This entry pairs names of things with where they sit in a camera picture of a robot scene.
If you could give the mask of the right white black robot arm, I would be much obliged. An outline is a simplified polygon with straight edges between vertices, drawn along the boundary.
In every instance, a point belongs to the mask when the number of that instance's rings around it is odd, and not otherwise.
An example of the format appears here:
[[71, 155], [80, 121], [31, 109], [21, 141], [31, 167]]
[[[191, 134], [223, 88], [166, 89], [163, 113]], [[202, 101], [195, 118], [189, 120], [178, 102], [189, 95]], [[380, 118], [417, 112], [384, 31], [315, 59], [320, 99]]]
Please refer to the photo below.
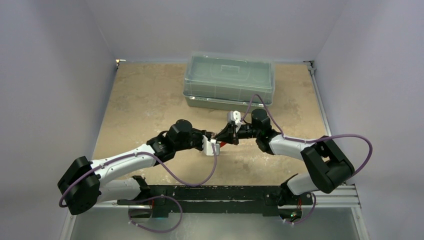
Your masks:
[[213, 138], [231, 145], [238, 145], [241, 139], [254, 138], [264, 153], [303, 161], [307, 173], [296, 174], [282, 184], [280, 196], [288, 204], [308, 192], [329, 194], [355, 172], [352, 163], [334, 140], [322, 137], [317, 142], [309, 143], [304, 139], [283, 137], [273, 129], [271, 117], [264, 109], [253, 110], [250, 123], [242, 120], [240, 112], [229, 112], [227, 125]]

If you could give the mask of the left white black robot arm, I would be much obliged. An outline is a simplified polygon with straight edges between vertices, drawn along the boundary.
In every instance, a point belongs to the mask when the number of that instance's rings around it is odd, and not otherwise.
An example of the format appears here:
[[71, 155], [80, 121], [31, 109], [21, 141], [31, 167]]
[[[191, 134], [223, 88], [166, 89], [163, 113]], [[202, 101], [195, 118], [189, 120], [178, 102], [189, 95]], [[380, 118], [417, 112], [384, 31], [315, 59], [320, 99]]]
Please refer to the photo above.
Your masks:
[[149, 199], [144, 179], [135, 176], [119, 180], [119, 177], [140, 169], [164, 166], [177, 152], [191, 149], [212, 156], [217, 162], [221, 144], [214, 136], [214, 133], [196, 129], [189, 121], [180, 119], [168, 130], [127, 152], [95, 160], [78, 157], [57, 183], [61, 193], [58, 205], [73, 215], [111, 200], [132, 200], [142, 205]]

